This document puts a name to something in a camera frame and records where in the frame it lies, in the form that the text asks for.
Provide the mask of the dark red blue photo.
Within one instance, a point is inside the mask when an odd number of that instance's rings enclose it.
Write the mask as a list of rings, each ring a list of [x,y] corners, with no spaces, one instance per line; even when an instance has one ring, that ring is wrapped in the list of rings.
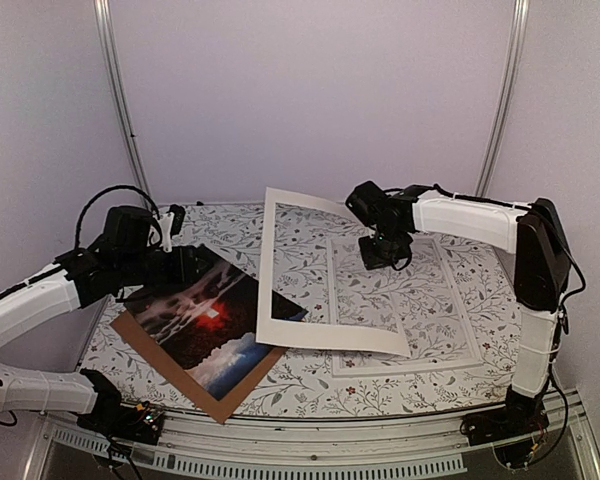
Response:
[[[142,288],[125,308],[216,401],[223,400],[275,351],[256,341],[258,281],[206,246],[211,268],[196,283]]]

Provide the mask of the white mat board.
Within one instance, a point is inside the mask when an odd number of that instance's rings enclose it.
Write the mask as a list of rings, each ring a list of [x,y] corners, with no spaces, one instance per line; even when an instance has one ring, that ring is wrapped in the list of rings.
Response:
[[[351,221],[356,219],[342,204],[302,193],[271,187],[266,189],[258,277],[256,341],[296,349],[366,351],[409,357],[409,344],[402,332],[394,333],[364,326],[280,320],[272,316],[275,220],[276,206],[279,204],[335,214]]]

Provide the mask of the brown cardboard backing board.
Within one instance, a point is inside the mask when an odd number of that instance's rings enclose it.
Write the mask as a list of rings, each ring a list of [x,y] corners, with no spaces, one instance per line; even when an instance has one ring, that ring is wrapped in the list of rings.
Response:
[[[281,359],[282,347],[258,344],[251,332],[226,342],[196,367],[185,370],[161,348],[129,313],[111,327],[170,385],[223,424]]]

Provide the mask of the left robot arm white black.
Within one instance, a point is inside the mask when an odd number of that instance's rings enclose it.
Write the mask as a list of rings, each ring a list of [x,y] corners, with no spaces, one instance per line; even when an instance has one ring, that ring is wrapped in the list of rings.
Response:
[[[0,292],[0,349],[49,320],[110,295],[123,303],[127,287],[184,288],[211,269],[203,248],[173,243],[185,218],[182,206],[162,213],[145,191],[128,189],[147,205],[110,208],[102,233],[88,246],[82,246],[77,226],[71,250]],[[70,412],[108,434],[121,433],[129,423],[119,390],[96,370],[59,374],[0,364],[0,413],[18,410]]]

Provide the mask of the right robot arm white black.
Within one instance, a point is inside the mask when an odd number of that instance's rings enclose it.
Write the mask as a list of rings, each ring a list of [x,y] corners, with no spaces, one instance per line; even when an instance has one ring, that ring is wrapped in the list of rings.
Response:
[[[359,239],[369,270],[404,269],[412,259],[415,233],[441,233],[478,241],[515,259],[513,289],[521,313],[519,353],[503,407],[468,414],[461,431],[474,443],[508,438],[548,425],[543,398],[555,382],[553,364],[569,330],[565,302],[585,290],[571,290],[581,269],[571,254],[554,203],[510,203],[452,193],[440,185],[382,189],[358,185],[346,207],[371,235]]]

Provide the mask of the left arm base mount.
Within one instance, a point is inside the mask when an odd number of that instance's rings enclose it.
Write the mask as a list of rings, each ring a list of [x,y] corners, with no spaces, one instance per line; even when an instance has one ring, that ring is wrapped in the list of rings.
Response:
[[[96,400],[90,412],[76,415],[78,427],[107,438],[158,444],[164,424],[160,410],[148,401],[125,406],[120,391],[102,373],[92,369],[81,369],[79,373],[91,383]]]

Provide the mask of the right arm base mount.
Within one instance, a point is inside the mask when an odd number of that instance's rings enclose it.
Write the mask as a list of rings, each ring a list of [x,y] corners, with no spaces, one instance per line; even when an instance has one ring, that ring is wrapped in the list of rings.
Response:
[[[533,399],[509,389],[503,407],[469,413],[460,423],[459,432],[470,446],[492,444],[497,462],[509,471],[526,470],[542,462],[559,446],[565,436],[569,421],[569,402],[566,394],[556,389],[564,409],[562,424],[553,442],[548,445],[548,414],[540,394]]]

